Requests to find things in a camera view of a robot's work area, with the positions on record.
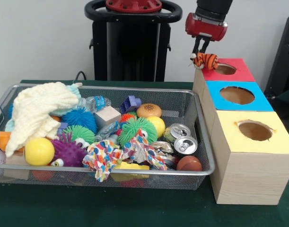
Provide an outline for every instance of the orange spiky ball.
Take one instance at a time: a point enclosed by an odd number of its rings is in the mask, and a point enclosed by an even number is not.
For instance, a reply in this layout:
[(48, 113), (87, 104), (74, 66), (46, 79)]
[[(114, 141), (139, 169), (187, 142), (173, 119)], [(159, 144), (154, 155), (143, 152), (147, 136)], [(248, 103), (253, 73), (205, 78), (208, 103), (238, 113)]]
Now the orange spiky ball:
[(120, 122), (126, 122), (130, 118), (134, 118), (136, 120), (136, 117), (133, 114), (125, 113), (122, 115)]

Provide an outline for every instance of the yellow ball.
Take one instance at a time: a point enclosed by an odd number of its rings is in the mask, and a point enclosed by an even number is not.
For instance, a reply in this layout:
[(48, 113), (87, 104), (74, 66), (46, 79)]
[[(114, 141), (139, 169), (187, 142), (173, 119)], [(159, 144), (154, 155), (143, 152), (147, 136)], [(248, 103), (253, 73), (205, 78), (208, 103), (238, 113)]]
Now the yellow ball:
[(151, 116), (147, 118), (156, 128), (157, 136), (160, 138), (165, 131), (164, 121), (160, 117)]
[(33, 166), (46, 166), (54, 158), (53, 144), (46, 138), (31, 139), (25, 146), (25, 160)]

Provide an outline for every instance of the purple spiky ball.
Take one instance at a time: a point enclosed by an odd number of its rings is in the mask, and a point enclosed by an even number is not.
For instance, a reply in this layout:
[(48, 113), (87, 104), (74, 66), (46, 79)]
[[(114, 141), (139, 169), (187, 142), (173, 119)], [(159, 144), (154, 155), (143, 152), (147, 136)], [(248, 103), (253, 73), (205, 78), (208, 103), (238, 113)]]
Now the purple spiky ball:
[(66, 167), (83, 167), (82, 160), (87, 154), (86, 148), (81, 148), (76, 141), (72, 141), (72, 133), (63, 133), (59, 140), (52, 140), (55, 148), (53, 161), (61, 158), (63, 166)]

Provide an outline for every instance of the googly eye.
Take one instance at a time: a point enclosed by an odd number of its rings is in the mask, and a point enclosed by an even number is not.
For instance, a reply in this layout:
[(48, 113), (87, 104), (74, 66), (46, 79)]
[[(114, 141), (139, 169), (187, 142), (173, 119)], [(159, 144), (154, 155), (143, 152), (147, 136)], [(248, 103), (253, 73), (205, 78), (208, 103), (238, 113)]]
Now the googly eye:
[(149, 137), (148, 133), (145, 130), (141, 130), (141, 133), (142, 133), (144, 138), (147, 139)]
[(64, 165), (64, 162), (61, 158), (56, 159), (51, 163), (51, 166), (56, 166), (56, 167), (62, 167)]
[(85, 142), (85, 140), (82, 138), (75, 139), (75, 142), (76, 142), (77, 146), (79, 146), (81, 148), (86, 148), (89, 146), (89, 143)]

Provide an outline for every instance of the white wall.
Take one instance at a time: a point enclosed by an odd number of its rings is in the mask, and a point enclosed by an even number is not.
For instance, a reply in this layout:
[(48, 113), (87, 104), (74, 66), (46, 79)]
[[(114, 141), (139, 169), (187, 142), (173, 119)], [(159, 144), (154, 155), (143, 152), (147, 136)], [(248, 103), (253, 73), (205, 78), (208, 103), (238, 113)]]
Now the white wall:
[[(173, 23), (172, 51), (166, 81), (193, 81), (189, 56), (194, 39), (184, 31), (195, 0), (172, 0), (184, 10)], [(0, 0), (0, 97), (22, 79), (73, 79), (79, 70), (94, 78), (88, 49), (92, 21), (84, 16), (88, 0)], [(227, 16), (228, 32), (208, 52), (244, 58), (264, 89), (285, 21), (289, 0), (234, 0)]]

